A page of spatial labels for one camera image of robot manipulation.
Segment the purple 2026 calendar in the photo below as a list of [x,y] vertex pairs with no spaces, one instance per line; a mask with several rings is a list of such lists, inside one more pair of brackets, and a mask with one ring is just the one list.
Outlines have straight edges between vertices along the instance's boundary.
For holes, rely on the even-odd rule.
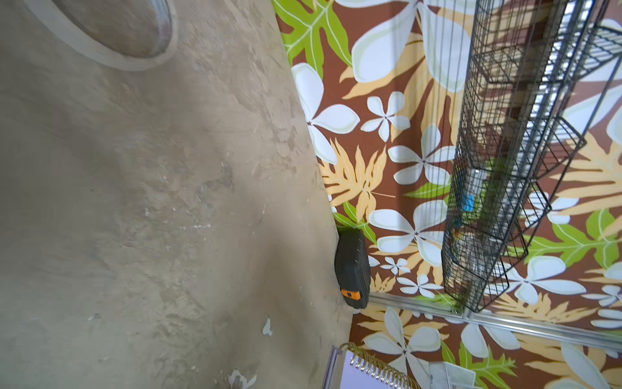
[[346,343],[332,347],[322,388],[413,389],[420,385],[363,348]]

